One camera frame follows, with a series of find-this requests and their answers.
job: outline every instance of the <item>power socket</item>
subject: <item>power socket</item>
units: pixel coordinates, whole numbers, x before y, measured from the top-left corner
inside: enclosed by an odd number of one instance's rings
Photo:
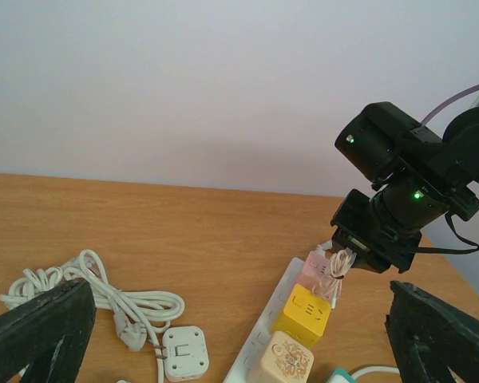
[[[277,319],[277,315],[283,308],[287,297],[289,297],[289,293],[295,285],[296,276],[302,270],[302,266],[303,260],[299,258],[293,258],[287,265],[287,269],[273,291],[270,300],[234,360],[224,383],[245,383],[247,381],[249,371],[270,341],[270,328]]]
[[[271,332],[283,331],[310,349],[325,332],[330,312],[329,302],[297,283]]]
[[[302,285],[309,291],[312,291],[316,285],[316,289],[318,289],[319,280],[325,275],[329,266],[330,260],[325,257],[325,255],[321,255],[317,251],[311,251],[303,264],[296,283]]]
[[[307,381],[314,355],[282,331],[275,331],[261,357],[252,366],[247,383]]]
[[[165,376],[170,381],[190,381],[209,367],[204,332],[197,326],[171,327],[162,338]]]

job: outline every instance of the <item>black cable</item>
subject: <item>black cable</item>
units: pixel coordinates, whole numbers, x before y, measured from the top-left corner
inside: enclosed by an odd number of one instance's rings
[[[473,246],[473,248],[463,249],[463,250],[444,249],[442,247],[388,246],[388,248],[390,250],[398,251],[400,253],[451,254],[451,255],[471,254],[471,253],[474,253],[476,251],[479,251],[479,243],[475,243],[474,241],[471,241],[470,239],[464,238],[457,233],[456,227],[454,227],[454,223],[453,223],[453,215],[450,211],[447,211],[447,213],[445,213],[445,221],[447,222],[447,225],[450,227],[450,230],[454,233],[454,235],[456,235],[456,238],[458,238],[463,243],[466,243],[470,246]]]

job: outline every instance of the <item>white socket adapter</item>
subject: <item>white socket adapter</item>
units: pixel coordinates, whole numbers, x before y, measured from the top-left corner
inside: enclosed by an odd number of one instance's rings
[[[171,327],[163,338],[165,376],[170,381],[190,381],[209,367],[204,332],[197,326]]]

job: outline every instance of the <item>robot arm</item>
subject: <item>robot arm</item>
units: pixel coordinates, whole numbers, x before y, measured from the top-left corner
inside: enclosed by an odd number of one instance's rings
[[[367,105],[339,134],[335,147],[362,172],[377,193],[352,190],[331,224],[336,248],[357,253],[354,267],[382,273],[391,265],[409,270],[416,252],[468,254],[418,247],[420,230],[445,214],[468,221],[479,200],[468,188],[479,183],[479,107],[456,117],[441,139],[388,102]]]

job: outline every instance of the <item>yellow power cube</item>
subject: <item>yellow power cube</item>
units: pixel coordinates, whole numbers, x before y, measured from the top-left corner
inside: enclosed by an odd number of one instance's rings
[[[310,349],[325,332],[330,312],[329,302],[297,283],[273,324],[271,333],[283,331]]]

